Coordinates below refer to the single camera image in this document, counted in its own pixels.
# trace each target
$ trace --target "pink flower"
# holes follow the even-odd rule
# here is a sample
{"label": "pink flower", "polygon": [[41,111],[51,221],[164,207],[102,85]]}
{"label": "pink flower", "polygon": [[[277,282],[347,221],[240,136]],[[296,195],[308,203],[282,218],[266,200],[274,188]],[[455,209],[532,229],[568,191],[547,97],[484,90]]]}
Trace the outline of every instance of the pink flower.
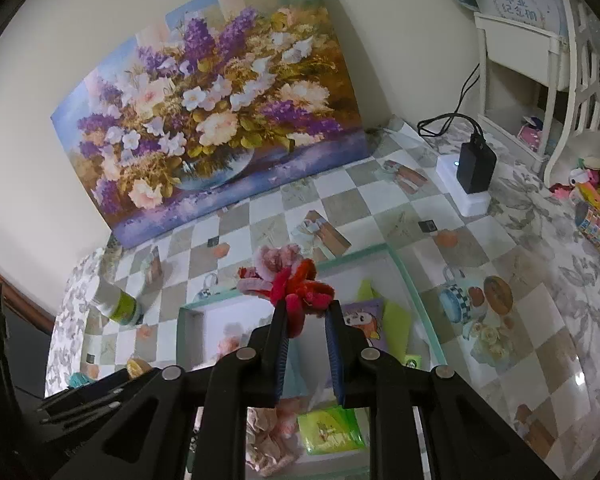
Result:
{"label": "pink flower", "polygon": [[138,92],[134,96],[136,113],[142,118],[151,118],[154,115],[154,106],[164,101],[164,98],[173,92],[171,79],[161,77],[149,82],[147,74],[138,76]]}
{"label": "pink flower", "polygon": [[331,110],[327,106],[329,91],[313,81],[296,81],[293,84],[286,83],[279,91],[281,101],[292,101],[299,108],[308,112],[327,112]]}
{"label": "pink flower", "polygon": [[229,110],[211,114],[196,128],[202,132],[200,144],[203,146],[220,146],[231,140],[238,130],[238,116]]}
{"label": "pink flower", "polygon": [[137,179],[134,181],[133,189],[129,192],[129,198],[137,208],[153,209],[162,203],[161,187],[162,184],[158,184],[153,189],[144,178]]}

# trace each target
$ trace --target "white flower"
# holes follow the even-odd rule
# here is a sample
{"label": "white flower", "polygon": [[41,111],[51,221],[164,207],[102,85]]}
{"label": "white flower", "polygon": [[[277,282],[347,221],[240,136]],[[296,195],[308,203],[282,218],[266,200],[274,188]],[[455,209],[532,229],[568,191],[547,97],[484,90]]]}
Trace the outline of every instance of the white flower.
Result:
{"label": "white flower", "polygon": [[122,92],[120,99],[122,106],[125,107],[138,95],[138,89],[132,83],[132,75],[129,72],[123,72],[116,75],[116,88]]}
{"label": "white flower", "polygon": [[307,57],[311,54],[311,47],[314,42],[314,37],[310,36],[306,40],[296,41],[294,49],[300,51],[302,57]]}
{"label": "white flower", "polygon": [[105,146],[102,149],[102,156],[104,157],[101,164],[102,174],[107,180],[118,181],[120,179],[120,167],[113,147]]}
{"label": "white flower", "polygon": [[131,166],[133,163],[135,163],[136,160],[137,159],[135,158],[131,150],[122,150],[122,153],[120,153],[120,165],[123,168]]}
{"label": "white flower", "polygon": [[120,110],[118,110],[118,107],[116,105],[109,105],[109,107],[107,107],[107,109],[104,110],[104,115],[108,115],[110,117],[113,117],[114,119],[119,119],[122,114],[120,113]]}
{"label": "white flower", "polygon": [[186,143],[187,139],[184,138],[184,134],[182,132],[178,132],[173,138],[169,139],[169,155],[182,155],[184,153],[184,145]]}
{"label": "white flower", "polygon": [[160,144],[160,151],[163,153],[169,153],[169,136],[161,137],[158,140],[158,144]]}
{"label": "white flower", "polygon": [[143,124],[147,130],[147,133],[154,134],[155,137],[161,137],[164,135],[164,119],[160,116],[154,117],[148,123]]}
{"label": "white flower", "polygon": [[312,81],[297,81],[290,85],[286,83],[279,91],[281,101],[293,101],[295,106],[304,108],[308,112],[327,112],[329,91],[318,83]]}
{"label": "white flower", "polygon": [[249,106],[256,97],[261,96],[271,88],[275,80],[275,74],[265,72],[260,74],[256,79],[247,81],[242,88],[242,93],[233,94],[229,97],[231,111],[237,112],[243,106]]}
{"label": "white flower", "polygon": [[272,32],[271,43],[277,51],[289,48],[296,37],[288,32]]}
{"label": "white flower", "polygon": [[217,92],[209,91],[206,93],[205,100],[202,101],[199,106],[200,108],[210,112],[216,107],[216,103],[220,100],[220,94]]}
{"label": "white flower", "polygon": [[229,97],[232,112],[237,112],[243,106],[249,106],[251,101],[251,97],[246,94],[233,94],[231,97]]}
{"label": "white flower", "polygon": [[189,112],[195,110],[200,106],[200,103],[206,98],[206,92],[196,86],[191,90],[187,90],[182,94],[182,106],[184,106]]}
{"label": "white flower", "polygon": [[500,360],[509,357],[509,350],[507,350],[500,343],[495,343],[489,346],[489,352],[493,356],[494,360]]}
{"label": "white flower", "polygon": [[489,345],[498,341],[498,331],[493,326],[485,326],[480,332],[480,339]]}
{"label": "white flower", "polygon": [[286,134],[287,139],[293,139],[296,142],[296,146],[307,146],[309,144],[315,144],[324,139],[322,134],[309,135],[301,132],[294,132],[292,134]]}
{"label": "white flower", "polygon": [[211,87],[212,92],[216,92],[220,97],[227,97],[231,93],[231,80],[225,79],[221,75],[216,77],[216,80]]}
{"label": "white flower", "polygon": [[269,59],[272,56],[261,57],[260,59],[256,59],[253,63],[251,63],[251,70],[253,70],[256,74],[261,75],[267,73],[267,68],[269,67]]}
{"label": "white flower", "polygon": [[129,198],[137,208],[153,209],[162,203],[162,193],[160,188],[162,184],[153,189],[144,178],[134,180],[134,186],[129,191]]}
{"label": "white flower", "polygon": [[169,56],[165,59],[161,65],[158,67],[158,70],[172,70],[176,66],[176,60],[173,56]]}
{"label": "white flower", "polygon": [[150,118],[154,114],[154,106],[164,101],[164,98],[173,92],[171,79],[161,77],[149,83],[149,75],[143,73],[138,76],[138,94],[134,98],[136,113],[143,118]]}
{"label": "white flower", "polygon": [[202,132],[200,144],[203,146],[219,146],[231,140],[238,130],[238,116],[229,110],[211,114],[202,121],[196,131]]}
{"label": "white flower", "polygon": [[140,134],[135,130],[131,130],[122,136],[122,144],[125,150],[135,150],[138,148],[138,140],[140,140]]}
{"label": "white flower", "polygon": [[183,61],[180,66],[178,67],[178,69],[185,75],[188,76],[191,74],[191,62],[190,61]]}
{"label": "white flower", "polygon": [[285,63],[297,63],[301,59],[310,56],[313,42],[313,36],[308,37],[306,40],[296,41],[292,48],[282,53],[282,61]]}
{"label": "white flower", "polygon": [[117,144],[122,140],[122,136],[125,134],[125,131],[119,126],[112,126],[107,130],[107,135],[105,136],[105,140],[109,144]]}

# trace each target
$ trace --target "white wall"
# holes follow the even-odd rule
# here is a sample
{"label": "white wall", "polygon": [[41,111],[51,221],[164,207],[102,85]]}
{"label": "white wall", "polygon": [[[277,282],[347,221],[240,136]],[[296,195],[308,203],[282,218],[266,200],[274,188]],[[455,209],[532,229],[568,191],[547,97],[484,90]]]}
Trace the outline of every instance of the white wall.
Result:
{"label": "white wall", "polygon": [[[49,116],[100,59],[188,0],[28,0],[0,38],[0,273],[56,313],[77,260],[109,229]],[[326,0],[366,125],[453,109],[477,63],[453,0]]]}

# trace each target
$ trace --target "green paper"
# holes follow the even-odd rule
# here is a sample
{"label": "green paper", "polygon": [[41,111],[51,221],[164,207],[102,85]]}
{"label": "green paper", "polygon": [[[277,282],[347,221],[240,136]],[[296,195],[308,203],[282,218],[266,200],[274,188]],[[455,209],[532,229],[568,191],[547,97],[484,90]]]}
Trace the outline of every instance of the green paper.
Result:
{"label": "green paper", "polygon": [[298,416],[302,444],[310,455],[361,449],[365,443],[354,410],[335,406]]}
{"label": "green paper", "polygon": [[358,289],[357,301],[384,300],[384,315],[382,316],[382,331],[386,337],[389,354],[403,362],[409,344],[411,331],[411,314],[399,304],[389,301],[378,294],[371,286],[371,280],[362,280]]}

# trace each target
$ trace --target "purple flower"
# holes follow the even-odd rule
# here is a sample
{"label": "purple flower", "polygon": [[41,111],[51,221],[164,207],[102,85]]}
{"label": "purple flower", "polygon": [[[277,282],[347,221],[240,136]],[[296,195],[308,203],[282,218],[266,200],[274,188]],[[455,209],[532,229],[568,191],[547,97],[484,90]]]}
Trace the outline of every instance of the purple flower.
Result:
{"label": "purple flower", "polygon": [[244,48],[245,36],[253,27],[257,15],[258,12],[253,7],[247,7],[220,33],[218,53],[222,62],[229,61]]}
{"label": "purple flower", "polygon": [[84,130],[85,132],[92,132],[94,130],[102,130],[106,132],[110,127],[116,125],[116,119],[111,116],[103,114],[91,114],[89,116],[78,119],[78,129]]}
{"label": "purple flower", "polygon": [[309,135],[328,136],[342,131],[342,126],[335,119],[331,117],[316,119],[311,112],[304,108],[297,108],[293,101],[275,101],[265,104],[260,108],[260,113],[277,123],[291,124],[294,128],[305,131]]}
{"label": "purple flower", "polygon": [[100,154],[99,147],[96,146],[90,140],[87,140],[86,142],[81,142],[80,145],[79,145],[79,147],[80,147],[80,153],[82,154],[82,156],[84,158],[89,158],[92,155],[99,155]]}
{"label": "purple flower", "polygon": [[277,123],[290,123],[293,126],[304,126],[312,115],[303,108],[296,108],[293,101],[275,101],[260,108],[266,118]]}
{"label": "purple flower", "polygon": [[115,101],[122,95],[111,83],[105,82],[100,91],[100,98],[110,104],[115,104]]}
{"label": "purple flower", "polygon": [[328,136],[342,131],[342,126],[336,119],[328,117],[326,119],[318,119],[309,122],[306,126],[306,132],[309,135],[323,134]]}
{"label": "purple flower", "polygon": [[157,152],[160,150],[160,144],[155,139],[140,139],[138,147],[132,151],[135,156],[142,156],[145,153]]}
{"label": "purple flower", "polygon": [[93,194],[103,213],[114,214],[120,210],[118,186],[114,181],[107,180],[101,176],[96,183],[96,189]]}
{"label": "purple flower", "polygon": [[187,118],[183,114],[175,114],[171,117],[171,125],[176,131],[182,131],[182,128],[187,122]]}
{"label": "purple flower", "polygon": [[154,52],[150,46],[139,46],[138,57],[140,58],[140,61],[142,61],[142,64],[144,64],[144,69],[147,72],[157,72],[161,75],[166,75],[177,70],[177,67],[167,69],[160,68],[160,65],[162,65],[169,56],[162,52]]}
{"label": "purple flower", "polygon": [[215,46],[205,20],[190,20],[184,32],[184,57],[191,63],[191,68],[195,70],[198,60],[209,56]]}

